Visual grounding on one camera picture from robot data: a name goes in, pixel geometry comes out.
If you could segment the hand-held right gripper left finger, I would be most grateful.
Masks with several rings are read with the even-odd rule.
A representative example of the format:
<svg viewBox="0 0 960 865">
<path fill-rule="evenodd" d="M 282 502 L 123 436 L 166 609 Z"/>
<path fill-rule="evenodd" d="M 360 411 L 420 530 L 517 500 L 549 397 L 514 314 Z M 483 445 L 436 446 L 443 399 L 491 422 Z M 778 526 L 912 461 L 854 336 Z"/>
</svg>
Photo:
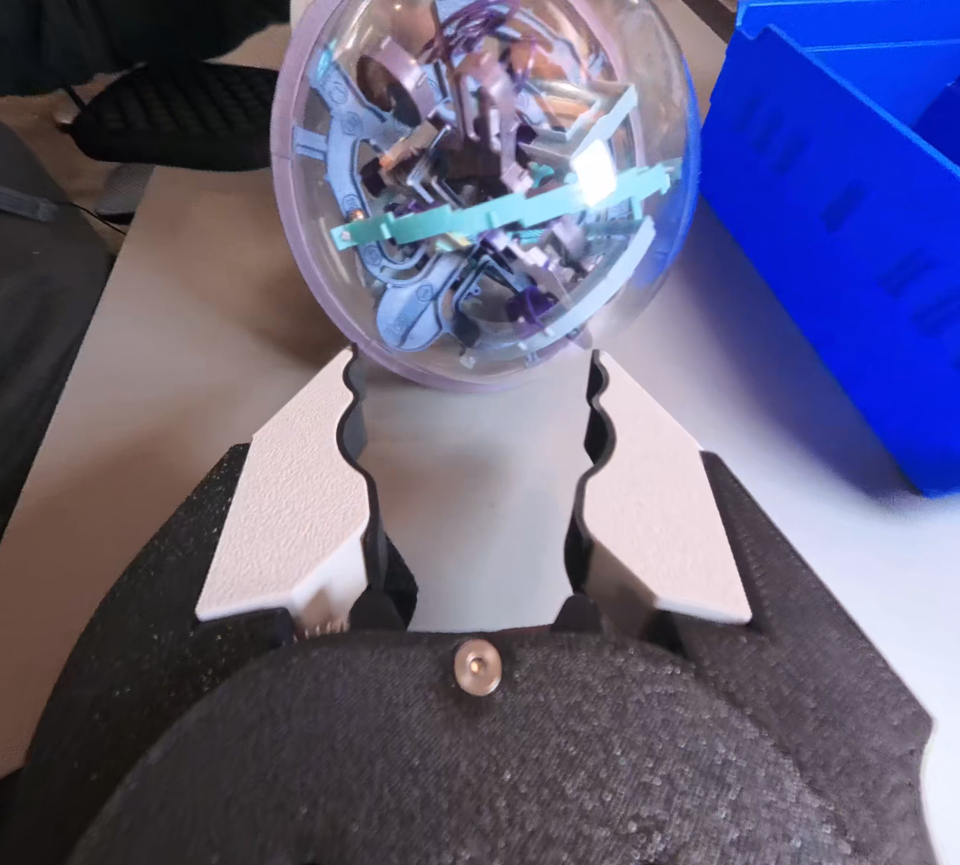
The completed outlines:
<svg viewBox="0 0 960 865">
<path fill-rule="evenodd" d="M 373 477 L 354 347 L 339 351 L 252 436 L 196 617 L 284 610 L 344 622 L 385 591 L 389 548 Z"/>
</svg>

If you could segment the clear plastic maze ball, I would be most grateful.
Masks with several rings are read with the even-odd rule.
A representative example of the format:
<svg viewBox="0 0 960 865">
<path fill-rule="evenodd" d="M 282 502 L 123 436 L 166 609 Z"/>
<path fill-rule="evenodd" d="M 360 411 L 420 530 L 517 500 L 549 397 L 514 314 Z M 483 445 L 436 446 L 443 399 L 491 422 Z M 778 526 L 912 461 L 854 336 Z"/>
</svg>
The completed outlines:
<svg viewBox="0 0 960 865">
<path fill-rule="evenodd" d="M 349 342 L 483 392 L 650 306 L 690 232 L 700 130 L 653 0 L 312 0 L 273 100 L 272 180 Z"/>
</svg>

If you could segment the black mesh pad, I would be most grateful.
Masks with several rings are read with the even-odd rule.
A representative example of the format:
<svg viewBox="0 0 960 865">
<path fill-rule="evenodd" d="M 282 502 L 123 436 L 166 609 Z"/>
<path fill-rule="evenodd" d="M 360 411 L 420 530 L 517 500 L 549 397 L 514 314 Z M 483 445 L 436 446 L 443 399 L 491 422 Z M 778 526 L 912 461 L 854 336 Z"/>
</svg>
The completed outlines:
<svg viewBox="0 0 960 865">
<path fill-rule="evenodd" d="M 81 105 L 66 131 L 97 162 L 257 171 L 271 163 L 279 75 L 198 60 L 142 65 Z"/>
</svg>

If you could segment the black printed hoodie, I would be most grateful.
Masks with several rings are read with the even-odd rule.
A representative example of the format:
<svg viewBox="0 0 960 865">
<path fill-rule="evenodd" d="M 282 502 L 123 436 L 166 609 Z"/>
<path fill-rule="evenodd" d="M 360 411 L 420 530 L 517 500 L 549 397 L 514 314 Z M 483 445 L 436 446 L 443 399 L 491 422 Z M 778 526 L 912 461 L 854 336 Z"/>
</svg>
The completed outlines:
<svg viewBox="0 0 960 865">
<path fill-rule="evenodd" d="M 57 205 L 39 222 L 1 216 L 1 529 L 4 531 L 66 386 L 114 256 L 7 126 L 1 184 Z"/>
</svg>

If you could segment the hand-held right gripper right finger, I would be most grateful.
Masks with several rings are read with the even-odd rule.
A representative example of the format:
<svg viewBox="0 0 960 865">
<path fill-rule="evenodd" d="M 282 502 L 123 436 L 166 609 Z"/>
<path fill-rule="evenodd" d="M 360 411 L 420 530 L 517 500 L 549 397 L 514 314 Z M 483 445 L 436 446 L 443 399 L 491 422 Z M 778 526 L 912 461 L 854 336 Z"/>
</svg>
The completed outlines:
<svg viewBox="0 0 960 865">
<path fill-rule="evenodd" d="M 748 623 L 751 609 L 701 445 L 605 351 L 567 528 L 567 576 L 615 623 L 673 614 Z"/>
</svg>

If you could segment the blue plastic bin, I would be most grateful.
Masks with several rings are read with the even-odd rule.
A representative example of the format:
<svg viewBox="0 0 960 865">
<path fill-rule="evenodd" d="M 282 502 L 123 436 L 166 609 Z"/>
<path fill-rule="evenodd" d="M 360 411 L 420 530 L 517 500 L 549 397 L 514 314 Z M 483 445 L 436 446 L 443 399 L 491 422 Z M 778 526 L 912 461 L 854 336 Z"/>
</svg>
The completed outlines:
<svg viewBox="0 0 960 865">
<path fill-rule="evenodd" d="M 959 0 L 743 0 L 703 199 L 899 471 L 958 493 Z"/>
</svg>

